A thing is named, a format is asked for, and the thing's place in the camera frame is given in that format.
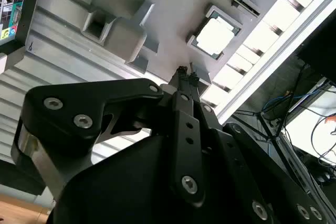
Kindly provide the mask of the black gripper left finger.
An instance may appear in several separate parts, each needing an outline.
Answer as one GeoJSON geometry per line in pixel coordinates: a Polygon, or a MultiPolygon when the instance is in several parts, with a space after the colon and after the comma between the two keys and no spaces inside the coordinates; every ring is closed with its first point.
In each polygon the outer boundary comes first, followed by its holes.
{"type": "Polygon", "coordinates": [[[189,75],[35,87],[27,92],[12,154],[56,201],[79,173],[149,137],[170,141],[175,175],[201,165],[189,75]]]}

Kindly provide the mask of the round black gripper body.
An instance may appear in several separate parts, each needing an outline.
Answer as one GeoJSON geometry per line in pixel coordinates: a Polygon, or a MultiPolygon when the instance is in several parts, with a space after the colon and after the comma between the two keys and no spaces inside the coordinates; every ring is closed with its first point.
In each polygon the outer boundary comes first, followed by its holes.
{"type": "Polygon", "coordinates": [[[169,140],[149,137],[76,175],[49,223],[251,223],[244,159],[228,134],[206,138],[201,165],[175,175],[169,140]]]}

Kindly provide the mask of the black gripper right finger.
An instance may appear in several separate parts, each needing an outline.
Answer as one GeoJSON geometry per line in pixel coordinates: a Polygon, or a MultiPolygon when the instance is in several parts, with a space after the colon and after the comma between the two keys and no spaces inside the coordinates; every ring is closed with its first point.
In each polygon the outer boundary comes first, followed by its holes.
{"type": "Polygon", "coordinates": [[[281,163],[276,163],[244,129],[221,125],[213,109],[200,101],[199,78],[188,78],[194,114],[200,122],[206,151],[206,204],[209,223],[325,223],[317,201],[293,162],[274,138],[281,163]]]}

